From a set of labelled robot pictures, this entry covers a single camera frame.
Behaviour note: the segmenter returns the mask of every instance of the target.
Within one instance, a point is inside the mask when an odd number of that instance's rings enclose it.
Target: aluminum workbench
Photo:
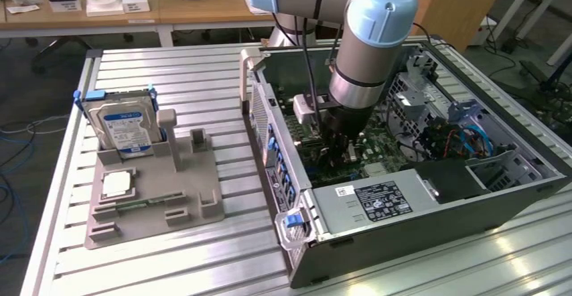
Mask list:
[[[126,90],[152,84],[160,108],[178,111],[179,134],[196,127],[207,129],[227,218],[84,249],[98,139],[74,107],[22,295],[570,295],[570,188],[495,230],[320,285],[288,288],[239,109],[239,52],[248,46],[259,44],[111,50],[86,60],[80,90]],[[439,48],[572,165],[570,146],[467,60],[447,46]],[[456,99],[471,97],[448,72],[438,73],[438,82]]]

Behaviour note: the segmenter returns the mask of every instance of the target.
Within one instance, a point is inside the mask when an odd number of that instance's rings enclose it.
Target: gray carpet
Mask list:
[[[492,16],[500,18],[514,0],[498,0],[492,8]],[[526,3],[520,9],[510,27],[515,28],[522,17],[534,5]],[[268,37],[270,29],[255,29],[256,37]],[[572,31],[572,24],[551,13],[546,13],[539,24],[530,33],[528,49],[519,48],[511,57],[515,60],[528,59],[538,63],[542,70],[550,74],[554,70],[544,62],[558,49],[558,46],[568,37]],[[508,29],[500,38],[500,42],[512,34]],[[86,40],[95,48],[146,48],[159,47],[159,38],[154,33],[136,33],[132,43],[124,42],[122,34],[95,35],[86,37]],[[220,29],[212,31],[211,40],[202,39],[200,32],[191,34],[178,33],[176,46],[196,44],[224,44],[235,43],[240,40],[248,42],[248,35],[243,29],[242,38],[238,30]],[[10,46],[0,51],[0,125],[14,121],[35,121],[54,115],[64,115],[72,107],[72,92],[78,85],[78,80],[83,67],[83,49],[75,45],[66,45],[44,62],[47,73],[35,75],[30,70],[30,62],[34,55],[43,46],[48,45],[54,38],[40,38],[39,46],[31,48],[23,39],[14,39]],[[475,65],[490,73],[494,70],[510,65],[504,60],[490,53],[483,48],[470,48],[466,56]],[[495,77],[515,85],[522,86],[523,77],[519,75],[519,67],[503,71]],[[572,68],[568,68],[563,82],[572,82]],[[43,125],[39,130],[58,129],[66,121],[59,120]],[[26,210],[30,225],[30,241],[19,251],[16,258],[11,258],[0,264],[0,294],[18,295],[22,288],[26,267],[28,264],[27,254],[34,245],[35,232],[39,226],[46,197],[51,185],[54,168],[60,150],[63,133],[52,135],[38,135],[35,142],[35,152],[27,164],[8,175],[14,189],[18,191],[23,207]],[[24,140],[30,135],[20,134],[14,139]],[[0,141],[0,162],[18,149],[15,143]],[[7,212],[7,204],[0,204],[0,216]],[[11,213],[8,221],[0,226],[0,254],[8,253],[20,243],[23,235],[23,222],[18,210]]]

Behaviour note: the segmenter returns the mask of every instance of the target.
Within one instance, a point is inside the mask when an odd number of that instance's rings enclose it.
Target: hard drive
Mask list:
[[[156,91],[154,88],[130,92],[95,90],[76,104],[96,133],[100,149],[118,149],[128,159],[154,154],[152,143],[164,140],[156,120]]]

